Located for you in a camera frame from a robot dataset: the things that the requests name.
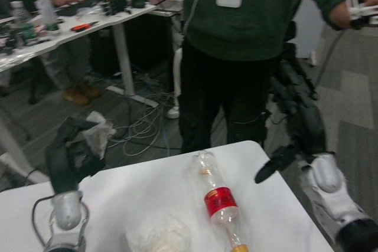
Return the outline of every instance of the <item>white sneaker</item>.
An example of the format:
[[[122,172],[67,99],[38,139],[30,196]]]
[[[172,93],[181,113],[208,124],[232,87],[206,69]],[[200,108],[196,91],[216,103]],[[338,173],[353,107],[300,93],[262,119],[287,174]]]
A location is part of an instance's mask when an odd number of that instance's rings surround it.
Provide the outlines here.
[[[177,119],[180,116],[180,108],[178,106],[174,106],[167,113],[165,116],[169,119]]]

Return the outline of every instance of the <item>green sweater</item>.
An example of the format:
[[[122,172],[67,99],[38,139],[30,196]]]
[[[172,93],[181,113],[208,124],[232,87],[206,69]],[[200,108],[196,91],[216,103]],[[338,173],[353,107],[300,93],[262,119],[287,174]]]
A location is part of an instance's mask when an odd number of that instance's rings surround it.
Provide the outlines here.
[[[198,0],[186,37],[195,48],[219,59],[274,58],[282,51],[286,28],[298,1],[243,0],[240,8],[226,8],[217,6],[216,0]],[[344,0],[315,1],[328,21],[332,9]],[[184,1],[185,20],[188,20],[193,2]]]

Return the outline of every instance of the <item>brown shoe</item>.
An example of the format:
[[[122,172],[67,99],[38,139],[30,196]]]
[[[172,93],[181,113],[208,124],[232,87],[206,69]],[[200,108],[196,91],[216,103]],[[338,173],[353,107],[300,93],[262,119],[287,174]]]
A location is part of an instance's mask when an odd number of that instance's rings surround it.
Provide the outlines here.
[[[83,95],[77,87],[70,87],[64,90],[63,97],[69,102],[73,102],[79,106],[87,106],[90,104],[90,99]]]
[[[78,88],[85,96],[90,99],[98,99],[100,96],[102,96],[102,92],[99,89],[88,85],[87,82],[79,85]]]

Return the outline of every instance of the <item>bottle cap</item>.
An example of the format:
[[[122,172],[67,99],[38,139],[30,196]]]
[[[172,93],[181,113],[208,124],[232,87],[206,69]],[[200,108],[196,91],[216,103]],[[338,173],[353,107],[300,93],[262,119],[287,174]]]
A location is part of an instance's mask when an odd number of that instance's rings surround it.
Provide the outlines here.
[[[22,1],[12,1],[11,6],[12,8],[23,8],[24,3]]]
[[[248,246],[243,244],[235,247],[231,252],[249,252]]]

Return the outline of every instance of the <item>red pliers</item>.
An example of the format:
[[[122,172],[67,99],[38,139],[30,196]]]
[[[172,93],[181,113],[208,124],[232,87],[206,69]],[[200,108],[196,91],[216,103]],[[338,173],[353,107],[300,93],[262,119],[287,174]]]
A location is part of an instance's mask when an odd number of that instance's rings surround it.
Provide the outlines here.
[[[75,26],[71,29],[71,31],[73,32],[82,32],[84,30],[88,30],[90,27],[96,25],[98,23],[98,21],[96,22],[92,22],[92,23],[89,23],[89,24],[83,24],[83,25],[79,25],[79,26]]]

